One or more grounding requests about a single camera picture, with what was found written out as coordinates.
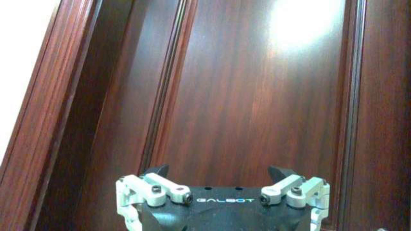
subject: reddish-brown wood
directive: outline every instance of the reddish-brown wood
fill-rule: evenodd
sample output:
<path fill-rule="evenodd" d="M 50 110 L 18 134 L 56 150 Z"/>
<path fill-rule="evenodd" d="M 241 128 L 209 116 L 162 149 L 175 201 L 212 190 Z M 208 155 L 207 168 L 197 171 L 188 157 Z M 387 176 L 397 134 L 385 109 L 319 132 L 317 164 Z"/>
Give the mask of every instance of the reddish-brown wood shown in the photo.
<path fill-rule="evenodd" d="M 179 182 L 267 185 L 273 164 L 321 176 L 339 188 L 349 7 L 337 2 L 328 18 L 332 33 L 296 47 L 276 37 L 287 33 L 276 26 L 295 26 L 276 17 L 281 7 L 291 6 L 199 2 L 152 153 L 152 165 L 169 163 Z"/>
<path fill-rule="evenodd" d="M 0 229 L 125 229 L 114 180 L 169 163 L 196 185 L 267 185 L 265 167 L 291 167 L 331 181 L 327 229 L 404 230 L 409 1 L 132 2 L 54 12 L 0 169 Z"/>
<path fill-rule="evenodd" d="M 365 8 L 359 119 L 345 230 L 407 230 L 411 185 L 411 9 Z"/>
<path fill-rule="evenodd" d="M 73 217 L 77 230 L 124 227 L 114 181 L 137 173 L 177 5 L 177 0 L 133 4 Z"/>
<path fill-rule="evenodd" d="M 1 230 L 24 230 L 36 222 L 33 214 L 42 202 L 41 191 L 61 140 L 96 6 L 93 0 L 62 0 L 50 20 L 14 137 L 1 165 Z"/>
<path fill-rule="evenodd" d="M 132 0 L 104 0 L 100 6 L 36 230 L 72 230 L 72 212 L 130 7 Z"/>

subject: black bolt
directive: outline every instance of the black bolt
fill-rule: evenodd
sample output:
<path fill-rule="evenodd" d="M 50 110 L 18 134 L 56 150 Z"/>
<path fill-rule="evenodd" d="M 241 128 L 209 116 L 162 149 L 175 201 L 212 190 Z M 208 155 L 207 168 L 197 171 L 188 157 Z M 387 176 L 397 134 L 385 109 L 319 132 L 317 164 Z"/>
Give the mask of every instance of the black bolt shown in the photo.
<path fill-rule="evenodd" d="M 160 185 L 153 185 L 152 186 L 152 192 L 153 193 L 160 193 L 161 192 L 161 186 Z"/>
<path fill-rule="evenodd" d="M 183 197 L 183 203 L 185 204 L 185 205 L 189 205 L 191 204 L 191 202 L 192 202 L 192 200 L 193 200 L 193 196 L 192 196 L 192 193 L 185 193 L 184 194 L 184 197 Z"/>
<path fill-rule="evenodd" d="M 291 192 L 292 192 L 292 194 L 295 194 L 297 196 L 303 195 L 303 191 L 301 191 L 300 187 L 292 187 Z"/>
<path fill-rule="evenodd" d="M 265 196 L 265 195 L 261 195 L 261 196 L 259 197 L 259 201 L 261 202 L 261 205 L 263 205 L 263 206 L 267 206 L 267 205 L 269 204 L 269 197 Z"/>

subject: white wall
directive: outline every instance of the white wall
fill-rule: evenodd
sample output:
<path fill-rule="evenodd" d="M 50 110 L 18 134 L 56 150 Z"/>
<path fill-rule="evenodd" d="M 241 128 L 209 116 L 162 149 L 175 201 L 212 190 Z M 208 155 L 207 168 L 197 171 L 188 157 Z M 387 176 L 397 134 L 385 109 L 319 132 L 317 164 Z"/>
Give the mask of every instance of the white wall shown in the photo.
<path fill-rule="evenodd" d="M 0 3 L 0 163 L 57 0 Z"/>

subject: black metal plate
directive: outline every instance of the black metal plate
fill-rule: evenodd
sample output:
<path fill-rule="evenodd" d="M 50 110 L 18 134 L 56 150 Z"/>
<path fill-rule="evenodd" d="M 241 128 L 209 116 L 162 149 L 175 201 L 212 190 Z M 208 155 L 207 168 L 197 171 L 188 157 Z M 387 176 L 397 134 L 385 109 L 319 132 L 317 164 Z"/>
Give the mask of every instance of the black metal plate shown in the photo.
<path fill-rule="evenodd" d="M 144 231 L 308 231 L 311 207 L 261 206 L 260 188 L 189 187 L 193 202 L 141 206 Z"/>

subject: white metal mount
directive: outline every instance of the white metal mount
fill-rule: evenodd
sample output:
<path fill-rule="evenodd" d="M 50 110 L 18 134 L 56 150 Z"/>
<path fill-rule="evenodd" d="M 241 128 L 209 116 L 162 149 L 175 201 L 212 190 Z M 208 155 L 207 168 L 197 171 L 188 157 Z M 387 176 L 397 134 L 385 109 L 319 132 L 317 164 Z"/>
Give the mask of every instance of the white metal mount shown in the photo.
<path fill-rule="evenodd" d="M 150 207 L 165 203 L 165 195 L 175 203 L 189 204 L 192 195 L 185 185 L 177 185 L 154 173 L 148 173 L 142 179 L 134 175 L 125 176 L 116 181 L 117 214 L 124 216 L 129 231 L 141 231 L 138 214 L 132 204 L 146 202 Z"/>
<path fill-rule="evenodd" d="M 299 175 L 289 175 L 279 183 L 261 188 L 261 201 L 264 205 L 276 205 L 281 202 L 281 197 L 292 187 L 301 185 L 303 178 Z"/>
<path fill-rule="evenodd" d="M 319 231 L 321 221 L 328 217 L 329 184 L 317 177 L 303 182 L 300 187 L 292 187 L 287 192 L 287 204 L 295 208 L 312 206 L 311 231 Z"/>
<path fill-rule="evenodd" d="M 311 210 L 311 231 L 319 231 L 321 220 L 328 217 L 329 184 L 317 177 L 304 180 L 299 175 L 289 175 L 279 183 L 261 188 L 263 205 L 276 205 L 287 195 L 287 204 L 295 208 L 305 207 Z"/>

